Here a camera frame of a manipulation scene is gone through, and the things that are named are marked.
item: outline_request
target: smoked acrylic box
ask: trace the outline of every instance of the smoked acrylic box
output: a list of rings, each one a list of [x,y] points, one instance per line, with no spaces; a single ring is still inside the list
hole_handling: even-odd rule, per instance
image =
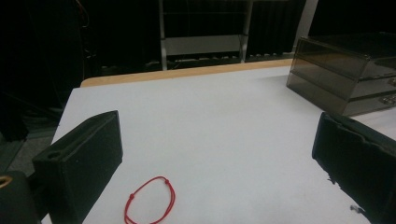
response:
[[[287,86],[344,116],[396,106],[396,35],[301,37]]]

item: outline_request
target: red cord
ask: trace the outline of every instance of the red cord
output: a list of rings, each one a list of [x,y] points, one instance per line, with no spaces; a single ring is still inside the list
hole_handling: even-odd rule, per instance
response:
[[[171,183],[169,182],[168,179],[166,179],[163,176],[157,176],[154,177],[152,179],[150,179],[148,182],[146,182],[144,185],[142,185],[140,188],[138,188],[134,193],[132,193],[129,196],[128,202],[126,202],[125,204],[125,210],[124,210],[124,221],[126,224],[137,224],[136,222],[132,221],[132,219],[130,217],[128,217],[128,209],[129,209],[129,205],[131,205],[132,200],[134,199],[134,196],[136,195],[137,192],[139,192],[139,190],[141,190],[143,187],[145,187],[147,184],[149,184],[151,181],[156,180],[156,179],[163,179],[165,181],[165,184],[168,186],[169,190],[171,191],[171,201],[169,202],[168,207],[166,208],[165,213],[163,214],[163,216],[158,219],[155,222],[151,222],[150,224],[157,224],[160,223],[164,218],[166,218],[166,216],[168,216],[168,214],[171,212],[172,207],[175,203],[175,199],[176,199],[176,194],[174,189],[172,188]]]

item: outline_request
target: wooden table edge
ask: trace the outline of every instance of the wooden table edge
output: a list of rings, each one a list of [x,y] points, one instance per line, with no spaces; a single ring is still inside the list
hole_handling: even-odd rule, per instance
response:
[[[81,82],[80,87],[93,87],[109,84],[119,84],[137,81],[150,81],[157,79],[175,78],[175,77],[193,77],[200,75],[210,75],[217,73],[226,73],[234,71],[291,66],[292,59],[273,60],[256,63],[234,63],[226,65],[196,67],[177,70],[157,71],[148,73],[136,73],[127,75],[116,75],[107,77],[90,77]]]

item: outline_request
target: cable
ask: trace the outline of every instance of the cable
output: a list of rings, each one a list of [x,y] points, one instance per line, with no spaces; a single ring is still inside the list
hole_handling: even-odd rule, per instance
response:
[[[90,15],[88,14],[85,7],[79,2],[79,0],[76,0],[76,2],[79,6],[79,10],[80,10],[81,14],[82,14],[82,12],[84,12],[85,15],[87,16],[87,23],[85,25],[82,25],[82,28],[87,28],[90,25]]]
[[[143,187],[145,187],[147,184],[149,184],[151,181],[154,181],[156,179],[163,179],[165,181],[165,184],[168,186],[170,192],[171,192],[171,200],[169,202],[168,207],[165,210],[165,213],[163,214],[163,216],[158,219],[157,221],[151,222],[150,224],[157,224],[160,223],[162,220],[164,220],[166,218],[166,216],[168,216],[168,214],[171,212],[172,207],[175,203],[175,199],[176,199],[176,194],[175,194],[175,190],[173,189],[171,183],[169,182],[168,179],[166,179],[163,176],[156,176],[152,179],[150,179],[148,182],[146,182],[144,185],[142,185],[140,188],[138,188],[134,193],[132,193],[129,196],[129,199],[127,201],[127,203],[125,204],[125,210],[124,210],[124,221],[126,224],[137,224],[136,222],[132,221],[132,219],[130,217],[128,217],[128,209],[129,206],[131,205],[132,200],[134,199],[134,196],[136,195],[137,192],[139,192],[139,190],[141,190]]]
[[[242,35],[245,35],[245,34],[241,34],[241,35],[238,35],[238,38],[239,38],[239,58],[242,58],[242,51],[243,51],[243,43],[242,43],[242,38],[241,38],[241,36]]]

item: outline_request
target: floor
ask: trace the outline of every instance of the floor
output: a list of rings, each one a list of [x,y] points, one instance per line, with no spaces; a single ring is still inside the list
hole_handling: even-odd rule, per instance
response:
[[[247,63],[270,61],[279,59],[292,58],[293,54],[265,55],[250,57]],[[202,60],[179,60],[170,62],[168,69],[180,69],[199,66],[213,66],[221,64],[239,63],[238,58],[212,58]],[[149,63],[146,65],[145,71],[158,71],[161,69],[159,63]],[[133,73],[134,69],[130,67],[103,67],[102,75],[111,76],[119,74]],[[29,134],[25,141],[6,142],[0,134],[0,172],[4,171],[22,171],[26,176],[34,172],[32,158],[42,150],[50,146],[52,138],[55,135],[58,124],[49,119],[27,113],[23,118],[28,127]]]

